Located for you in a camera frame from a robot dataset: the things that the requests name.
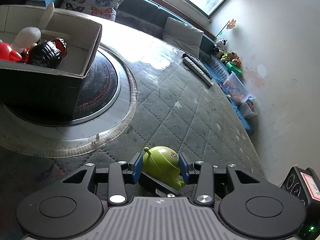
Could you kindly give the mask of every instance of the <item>toy bin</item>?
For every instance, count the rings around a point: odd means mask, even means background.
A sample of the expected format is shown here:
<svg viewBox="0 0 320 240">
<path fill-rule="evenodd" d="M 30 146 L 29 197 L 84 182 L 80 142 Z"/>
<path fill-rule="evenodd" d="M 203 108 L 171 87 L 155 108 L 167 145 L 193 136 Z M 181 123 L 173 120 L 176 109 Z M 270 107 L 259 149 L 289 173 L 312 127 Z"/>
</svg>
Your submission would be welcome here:
<svg viewBox="0 0 320 240">
<path fill-rule="evenodd" d="M 223 83 L 223 88 L 228 91 L 229 95 L 237 106 L 241 106 L 249 97 L 252 97 L 250 92 L 241 83 L 234 72 L 232 72 L 227 80 Z"/>
<path fill-rule="evenodd" d="M 257 113 L 253 112 L 248 104 L 244 102 L 241 106 L 239 106 L 239 111 L 243 115 L 244 118 L 250 119 L 254 117 Z"/>
<path fill-rule="evenodd" d="M 38 27 L 44 7 L 0 6 L 0 39 L 12 43 L 25 27 Z M 0 60 L 0 100 L 8 105 L 73 116 L 79 92 L 100 44 L 101 24 L 54 9 L 46 33 L 70 36 L 57 69 Z M 54 37 L 42 33 L 41 41 Z"/>
</svg>

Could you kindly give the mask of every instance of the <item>plastic storage box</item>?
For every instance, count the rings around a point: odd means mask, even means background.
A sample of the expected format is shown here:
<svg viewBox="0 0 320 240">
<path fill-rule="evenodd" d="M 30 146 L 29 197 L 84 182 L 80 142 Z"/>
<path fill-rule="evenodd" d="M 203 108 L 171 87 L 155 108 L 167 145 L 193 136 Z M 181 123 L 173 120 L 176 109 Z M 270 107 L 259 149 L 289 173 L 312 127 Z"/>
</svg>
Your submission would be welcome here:
<svg viewBox="0 0 320 240">
<path fill-rule="evenodd" d="M 239 106 L 239 111 L 243 115 L 244 118 L 250 119 L 254 117 L 257 113 L 253 112 L 248 104 L 244 102 L 241 106 Z"/>
<path fill-rule="evenodd" d="M 228 91 L 237 106 L 242 105 L 249 97 L 253 97 L 234 72 L 223 83 L 223 88 Z"/>
</svg>

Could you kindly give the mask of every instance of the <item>green led light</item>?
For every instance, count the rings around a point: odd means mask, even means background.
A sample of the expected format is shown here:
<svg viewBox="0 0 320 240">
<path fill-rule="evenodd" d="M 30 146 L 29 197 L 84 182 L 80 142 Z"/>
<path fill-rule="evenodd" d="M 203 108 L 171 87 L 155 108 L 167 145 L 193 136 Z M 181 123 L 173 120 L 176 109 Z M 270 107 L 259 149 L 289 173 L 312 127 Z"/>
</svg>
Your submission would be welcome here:
<svg viewBox="0 0 320 240">
<path fill-rule="evenodd" d="M 309 227 L 309 232 L 314 232 L 316 231 L 316 228 L 314 226 Z"/>
</svg>

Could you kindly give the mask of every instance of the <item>remote control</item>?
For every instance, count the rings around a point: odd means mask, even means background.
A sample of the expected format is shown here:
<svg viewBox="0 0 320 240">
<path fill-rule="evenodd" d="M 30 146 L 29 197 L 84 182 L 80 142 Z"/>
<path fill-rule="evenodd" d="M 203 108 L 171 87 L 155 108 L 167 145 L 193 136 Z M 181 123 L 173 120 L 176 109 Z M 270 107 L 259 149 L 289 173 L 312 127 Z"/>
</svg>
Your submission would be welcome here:
<svg viewBox="0 0 320 240">
<path fill-rule="evenodd" d="M 200 60 L 198 60 L 197 58 L 191 56 L 188 53 L 184 53 L 182 55 L 182 57 L 187 57 L 189 58 L 194 64 L 196 64 L 210 79 L 212 79 L 212 75 L 209 73 L 209 71 L 205 68 L 205 66 L 201 63 Z"/>
<path fill-rule="evenodd" d="M 211 81 L 207 75 L 189 59 L 188 57 L 184 57 L 182 60 L 188 67 L 190 67 L 201 79 L 206 82 L 209 87 L 213 86 L 213 81 Z"/>
</svg>

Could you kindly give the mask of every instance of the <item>cardboard box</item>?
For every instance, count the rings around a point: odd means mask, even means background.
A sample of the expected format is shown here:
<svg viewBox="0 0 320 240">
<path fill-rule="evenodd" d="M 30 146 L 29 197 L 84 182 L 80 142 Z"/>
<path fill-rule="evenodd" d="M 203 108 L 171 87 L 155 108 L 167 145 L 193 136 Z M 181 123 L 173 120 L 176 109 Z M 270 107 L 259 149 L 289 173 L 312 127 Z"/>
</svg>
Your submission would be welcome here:
<svg viewBox="0 0 320 240">
<path fill-rule="evenodd" d="M 0 39 L 12 43 L 25 27 L 38 27 L 44 7 L 0 6 Z M 55 10 L 46 30 L 66 33 L 68 54 L 55 69 L 0 60 L 0 100 L 35 111 L 73 116 L 79 92 L 100 44 L 102 25 Z"/>
</svg>

